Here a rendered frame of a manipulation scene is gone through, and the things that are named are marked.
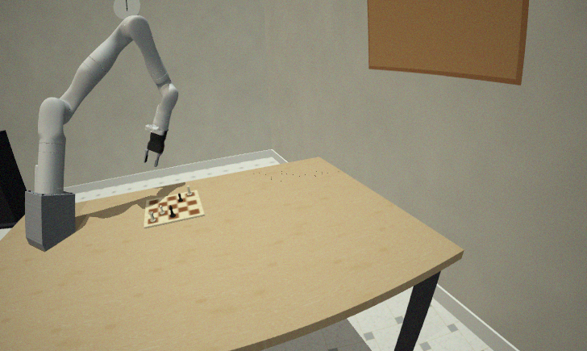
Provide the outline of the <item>brown and cream chessboard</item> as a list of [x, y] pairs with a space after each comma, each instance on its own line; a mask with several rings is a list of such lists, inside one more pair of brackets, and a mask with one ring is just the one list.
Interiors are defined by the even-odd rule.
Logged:
[[[183, 199], [182, 202], [178, 202], [178, 194], [146, 200], [144, 228], [151, 228], [204, 216], [205, 214], [198, 196], [198, 191], [193, 190], [191, 193], [192, 195], [190, 196], [187, 195], [188, 192], [181, 193], [181, 198]], [[170, 217], [170, 205], [172, 206], [173, 213], [176, 215], [173, 218]], [[163, 207], [163, 211], [165, 212], [163, 215], [160, 214], [160, 206]], [[155, 222], [150, 221], [150, 211], [153, 211], [153, 216], [156, 219]]]

